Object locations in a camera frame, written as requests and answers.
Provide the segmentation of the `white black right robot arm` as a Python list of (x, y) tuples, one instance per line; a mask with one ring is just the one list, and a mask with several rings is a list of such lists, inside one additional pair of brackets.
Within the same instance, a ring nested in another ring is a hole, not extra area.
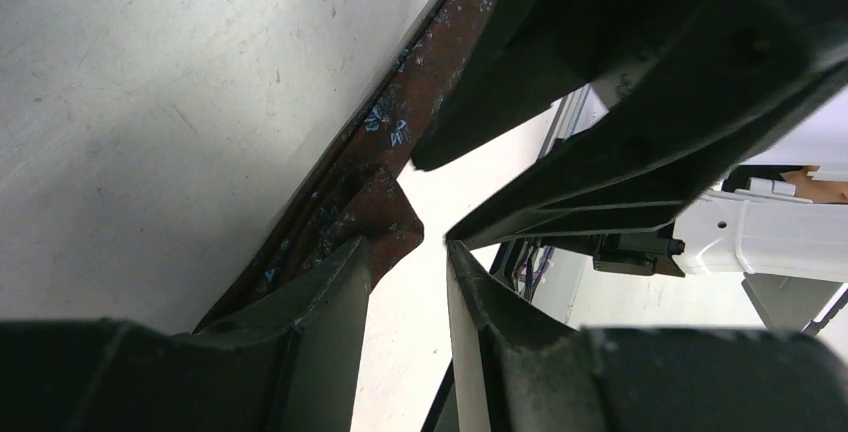
[(630, 275), (847, 278), (847, 207), (745, 162), (847, 85), (847, 0), (451, 0), (477, 13), (412, 160), (452, 162), (592, 90), (606, 112), (449, 232), (589, 255)]

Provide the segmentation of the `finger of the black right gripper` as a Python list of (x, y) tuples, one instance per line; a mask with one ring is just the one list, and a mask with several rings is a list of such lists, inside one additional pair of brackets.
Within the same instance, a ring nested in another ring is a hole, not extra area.
[(471, 56), (411, 154), (432, 171), (621, 67), (622, 0), (496, 0)]
[(460, 220), (447, 239), (476, 249), (525, 237), (659, 229), (846, 82), (842, 64), (813, 72), (764, 66), (654, 74)]

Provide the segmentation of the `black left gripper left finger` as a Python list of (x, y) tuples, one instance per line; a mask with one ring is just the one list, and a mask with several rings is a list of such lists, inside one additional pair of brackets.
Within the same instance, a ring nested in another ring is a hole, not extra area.
[(5, 431), (346, 431), (371, 289), (354, 238), (196, 334), (118, 320), (1, 325)]

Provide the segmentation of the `dark brown blue-patterned tie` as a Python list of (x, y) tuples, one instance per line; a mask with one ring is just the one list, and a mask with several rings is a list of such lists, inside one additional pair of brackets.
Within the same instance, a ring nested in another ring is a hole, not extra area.
[(496, 1), (436, 0), (200, 329), (305, 275), (351, 237), (371, 243), (373, 285), (421, 244), (424, 226), (398, 177), (436, 113), (479, 69)]

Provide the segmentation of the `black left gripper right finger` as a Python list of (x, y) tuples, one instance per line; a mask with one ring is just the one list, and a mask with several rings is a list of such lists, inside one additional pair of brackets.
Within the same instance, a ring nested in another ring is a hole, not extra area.
[(463, 431), (843, 431), (847, 368), (795, 332), (572, 329), (447, 251)]

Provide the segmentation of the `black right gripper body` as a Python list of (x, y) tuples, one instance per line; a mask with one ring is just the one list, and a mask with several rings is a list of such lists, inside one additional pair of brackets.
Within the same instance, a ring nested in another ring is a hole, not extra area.
[(752, 118), (847, 60), (847, 0), (649, 0), (596, 91), (635, 118)]

